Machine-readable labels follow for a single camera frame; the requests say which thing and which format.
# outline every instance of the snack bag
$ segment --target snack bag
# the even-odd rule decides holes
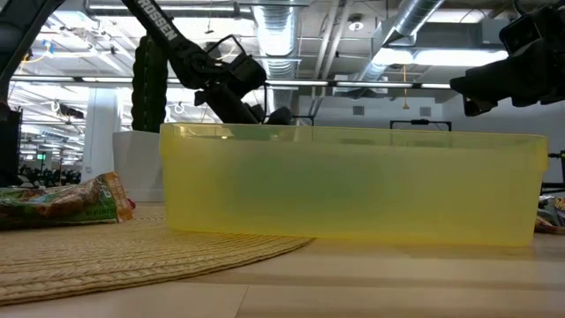
[[[48,189],[0,188],[0,230],[132,219],[132,206],[115,172],[80,185]]]

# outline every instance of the wooden table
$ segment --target wooden table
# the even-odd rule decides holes
[[[178,282],[0,307],[0,317],[565,317],[565,237],[533,247],[318,239]]]

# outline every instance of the yellow plastic bin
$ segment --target yellow plastic bin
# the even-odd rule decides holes
[[[531,243],[547,140],[530,135],[166,124],[175,230]]]

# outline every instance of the white pillar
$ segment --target white pillar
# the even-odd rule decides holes
[[[114,170],[112,135],[122,124],[115,88],[90,88],[81,181]]]

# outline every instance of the round straw mat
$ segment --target round straw mat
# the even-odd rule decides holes
[[[0,233],[0,305],[198,276],[264,260],[309,238],[170,230],[163,208],[121,224]]]

